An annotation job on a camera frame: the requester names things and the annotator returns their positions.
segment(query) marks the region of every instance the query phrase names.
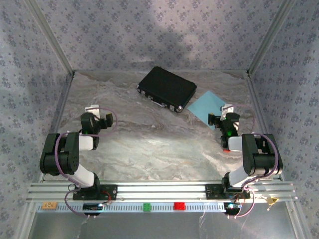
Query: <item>wooden block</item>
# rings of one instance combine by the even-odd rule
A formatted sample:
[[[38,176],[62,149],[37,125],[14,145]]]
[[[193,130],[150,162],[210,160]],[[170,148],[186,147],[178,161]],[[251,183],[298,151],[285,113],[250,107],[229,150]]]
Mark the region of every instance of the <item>wooden block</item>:
[[[42,204],[42,209],[43,210],[55,210],[58,206],[57,202],[44,202]]]

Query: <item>black mounting bracket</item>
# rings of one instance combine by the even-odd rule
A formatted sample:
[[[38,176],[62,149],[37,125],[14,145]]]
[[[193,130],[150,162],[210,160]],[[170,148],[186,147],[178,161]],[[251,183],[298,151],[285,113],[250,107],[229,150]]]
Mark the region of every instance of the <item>black mounting bracket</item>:
[[[235,200],[236,197],[238,199],[250,199],[250,193],[246,192],[242,189],[238,189],[238,191],[227,192],[225,191],[224,186],[220,184],[206,184],[205,185],[206,199],[214,200],[214,199],[229,199]]]
[[[100,180],[96,174],[94,174],[94,185],[89,188],[81,188],[79,191],[74,192],[73,200],[75,201],[111,201],[116,200],[118,193],[118,186],[113,184],[100,185]]]

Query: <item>small yellow tag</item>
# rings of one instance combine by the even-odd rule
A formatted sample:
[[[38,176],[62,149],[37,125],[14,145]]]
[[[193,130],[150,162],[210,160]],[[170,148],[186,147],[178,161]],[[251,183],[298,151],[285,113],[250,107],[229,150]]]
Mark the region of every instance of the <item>small yellow tag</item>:
[[[267,201],[269,206],[272,206],[278,201],[278,198],[271,197],[271,198],[267,198],[266,201]]]

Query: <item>red block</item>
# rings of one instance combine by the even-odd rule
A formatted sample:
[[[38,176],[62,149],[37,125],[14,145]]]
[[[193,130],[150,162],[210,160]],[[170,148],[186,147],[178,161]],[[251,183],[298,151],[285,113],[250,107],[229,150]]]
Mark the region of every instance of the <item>red block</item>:
[[[185,211],[186,210],[185,203],[174,203],[174,210],[175,211]]]

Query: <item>wire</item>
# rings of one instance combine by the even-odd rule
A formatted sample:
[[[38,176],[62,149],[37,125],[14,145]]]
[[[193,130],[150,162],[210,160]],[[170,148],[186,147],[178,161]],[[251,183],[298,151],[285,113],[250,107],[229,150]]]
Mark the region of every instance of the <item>wire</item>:
[[[78,215],[78,216],[80,216],[80,217],[83,217],[83,218],[88,218],[89,216],[85,215],[84,213],[79,213],[79,212],[77,212],[77,211],[74,210],[74,209],[68,204],[68,202],[67,202],[67,197],[69,196],[70,193],[75,193],[75,192],[80,191],[80,190],[81,190],[81,187],[79,187],[78,189],[73,189],[73,190],[67,192],[67,193],[65,194],[65,197],[64,197],[64,203],[65,203],[65,205],[68,207],[68,209],[70,209],[70,211],[73,212],[74,214],[76,214],[76,215]]]
[[[228,106],[228,107],[224,108],[224,110],[229,109],[229,108],[232,108],[232,107],[246,107],[246,108],[249,108],[249,109],[250,109],[250,111],[253,113],[253,126],[251,127],[251,132],[253,132],[254,127],[255,127],[255,123],[256,123],[256,116],[255,116],[255,111],[254,111],[254,109],[253,109],[251,106],[249,106],[249,105],[245,105],[245,104],[235,104],[235,105]]]
[[[274,167],[272,168],[272,170],[270,170],[270,172],[268,172],[268,173],[266,173],[265,175],[262,175],[262,176],[256,176],[256,177],[254,177],[252,179],[248,179],[247,181],[245,181],[243,183],[244,190],[246,190],[246,191],[249,190],[253,194],[253,204],[251,205],[251,207],[249,208],[249,210],[247,212],[245,212],[242,215],[237,216],[240,213],[240,210],[239,210],[238,214],[236,215],[237,218],[241,218],[241,217],[246,216],[247,214],[249,214],[251,212],[251,210],[253,210],[254,205],[255,205],[255,193],[254,193],[252,188],[248,187],[248,184],[257,181],[260,178],[269,177],[270,175],[272,175],[278,169],[279,157],[278,157],[278,151],[277,151],[277,148],[276,148],[275,144],[266,135],[264,135],[262,133],[254,133],[254,134],[263,137],[265,140],[267,140],[268,144],[271,145],[271,147],[273,148],[273,151],[275,153],[275,163],[274,163]]]
[[[254,208],[254,206],[255,206],[255,192],[254,192],[254,190],[253,190],[252,188],[249,188],[249,187],[245,188],[245,190],[249,190],[249,191],[252,192],[252,194],[253,194],[253,203],[252,203],[252,205],[250,206],[250,208],[248,209],[248,211],[245,212],[244,214],[238,215],[238,214],[240,213],[240,211],[241,211],[241,210],[239,210],[238,214],[236,215],[237,218],[242,218],[242,217],[248,215],[248,214],[251,212],[251,210],[253,210],[253,208]]]
[[[275,144],[266,135],[264,135],[262,133],[254,133],[254,134],[263,137],[265,140],[267,140],[268,144],[271,145],[271,147],[273,148],[273,151],[275,153],[275,163],[274,163],[274,167],[272,168],[272,170],[270,170],[269,173],[267,173],[265,175],[262,175],[262,176],[256,176],[256,177],[254,177],[252,179],[248,179],[247,181],[245,181],[243,183],[244,187],[246,187],[249,183],[253,183],[253,182],[257,181],[260,178],[269,177],[270,175],[272,175],[278,169],[279,157],[278,157],[278,151],[277,151],[277,148],[276,148]]]
[[[114,126],[113,130],[109,133],[106,133],[106,134],[82,134],[83,136],[92,136],[92,137],[101,137],[101,136],[109,136],[111,135],[118,127],[118,117],[116,115],[116,113],[109,109],[109,108],[102,108],[102,107],[95,107],[95,108],[89,108],[89,110],[94,110],[94,109],[100,109],[100,110],[106,110],[106,111],[110,111],[114,114],[115,116],[115,119],[116,119],[116,125]],[[55,147],[54,147],[54,159],[55,159],[55,165],[59,171],[59,173],[65,177],[67,180],[69,180],[71,183],[73,183],[76,187],[78,187],[77,189],[74,189],[74,190],[71,190],[69,192],[66,193],[65,197],[64,197],[64,202],[65,202],[65,205],[68,207],[68,209],[70,209],[70,211],[72,211],[73,213],[75,213],[76,215],[78,216],[81,216],[81,217],[84,217],[84,218],[87,218],[87,216],[83,213],[79,213],[77,211],[75,211],[74,209],[71,208],[71,206],[68,204],[67,202],[67,197],[70,193],[74,193],[74,192],[77,192],[77,191],[80,191],[81,190],[81,185],[79,182],[77,182],[76,180],[70,178],[67,174],[65,174],[63,171],[62,171],[62,168],[61,168],[61,165],[59,163],[59,158],[58,158],[58,149],[59,149],[59,143],[60,143],[60,140],[61,138],[66,135],[68,133],[62,133],[59,135],[58,139],[56,140],[56,143],[55,143]]]

